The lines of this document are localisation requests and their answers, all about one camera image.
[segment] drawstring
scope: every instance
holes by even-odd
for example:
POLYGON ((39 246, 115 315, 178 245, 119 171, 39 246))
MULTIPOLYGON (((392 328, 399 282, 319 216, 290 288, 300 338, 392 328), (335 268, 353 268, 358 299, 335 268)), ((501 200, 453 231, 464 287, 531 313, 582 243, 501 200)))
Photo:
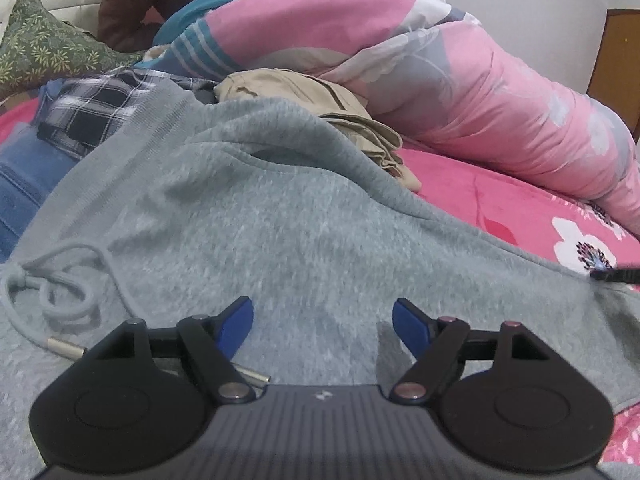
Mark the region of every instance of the drawstring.
POLYGON ((42 313, 46 317, 49 317, 49 319, 62 322, 81 319, 94 311, 97 308, 97 303, 94 292, 87 283, 80 280, 77 276, 72 276, 68 272, 55 271, 46 273, 38 269, 46 260, 71 249, 88 249, 97 254, 106 271, 111 276, 113 283, 115 283, 127 313, 131 317, 145 318, 145 313, 136 304, 136 301, 126 287, 124 287, 124 280, 109 250, 101 245, 79 239, 63 242, 37 258, 25 260, 21 263, 9 262, 0 266, 0 303, 2 303, 2 307, 11 324, 23 337, 45 350, 76 360, 84 354, 86 350, 84 347, 48 336, 44 332, 38 332, 31 328, 18 314, 11 298, 11 292, 14 288, 33 288, 39 290, 39 301, 42 313), (60 307, 51 303, 52 283, 65 285, 74 291, 81 298, 81 303, 76 306, 67 307, 60 307))

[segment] door frame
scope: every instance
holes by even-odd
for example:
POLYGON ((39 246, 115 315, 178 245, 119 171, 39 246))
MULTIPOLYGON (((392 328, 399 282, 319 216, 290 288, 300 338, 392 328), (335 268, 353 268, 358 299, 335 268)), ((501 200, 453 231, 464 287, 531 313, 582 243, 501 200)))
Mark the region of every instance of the door frame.
MULTIPOLYGON (((607 9, 607 17, 604 20, 604 27, 602 29, 602 38, 600 40, 600 46, 598 47, 598 55, 596 56, 596 61, 593 64, 593 70, 591 71, 591 77, 589 78, 589 84, 587 86, 587 95, 589 94, 589 89, 591 88, 591 81, 593 80, 593 73, 596 71, 596 66, 598 64, 598 58, 600 58, 600 51, 602 49, 602 40, 604 39, 604 35, 607 31, 607 24, 609 23, 610 16, 617 16, 619 14, 640 14, 640 9, 607 9)), ((631 132, 631 136, 634 138, 635 142, 638 142, 638 137, 640 137, 640 118, 638 118, 638 123, 636 127, 631 132)))

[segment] pillow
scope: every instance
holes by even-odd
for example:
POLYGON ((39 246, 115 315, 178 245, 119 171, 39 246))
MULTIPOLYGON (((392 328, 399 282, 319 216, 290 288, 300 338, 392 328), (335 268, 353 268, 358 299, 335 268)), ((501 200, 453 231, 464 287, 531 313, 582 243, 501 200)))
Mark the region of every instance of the pillow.
POLYGON ((0 100, 52 79, 103 73, 141 58, 61 22, 40 0, 14 0, 0 27, 0 100))

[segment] clothes pile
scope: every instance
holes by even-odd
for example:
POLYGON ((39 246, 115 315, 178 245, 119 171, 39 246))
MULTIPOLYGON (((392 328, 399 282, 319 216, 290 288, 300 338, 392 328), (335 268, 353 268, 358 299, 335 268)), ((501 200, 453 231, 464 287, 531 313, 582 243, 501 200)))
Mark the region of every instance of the clothes pile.
MULTIPOLYGON (((51 38, 25 16, 5 20, 0 83, 15 38, 51 38)), ((256 311, 237 361, 275 382, 393 384, 404 296, 477 328, 521 320, 606 395, 616 431, 638 421, 639 293, 588 277, 640 262, 615 113, 445 0, 103 0, 99 16, 97 39, 55 26, 100 65, 47 40, 0 108, 0 478, 41 467, 24 427, 69 366, 52 336, 88 347, 240 295, 256 311), (143 23, 151 7, 164 23, 143 23)))

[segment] metal drawstring tip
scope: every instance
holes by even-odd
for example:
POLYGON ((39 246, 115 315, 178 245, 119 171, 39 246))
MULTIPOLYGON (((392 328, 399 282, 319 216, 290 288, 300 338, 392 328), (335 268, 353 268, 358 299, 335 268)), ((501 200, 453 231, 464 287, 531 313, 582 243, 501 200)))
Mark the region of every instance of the metal drawstring tip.
POLYGON ((57 337, 49 337, 47 339, 47 349, 54 354, 66 357, 72 361, 78 361, 86 352, 84 346, 65 341, 64 339, 58 339, 57 337))

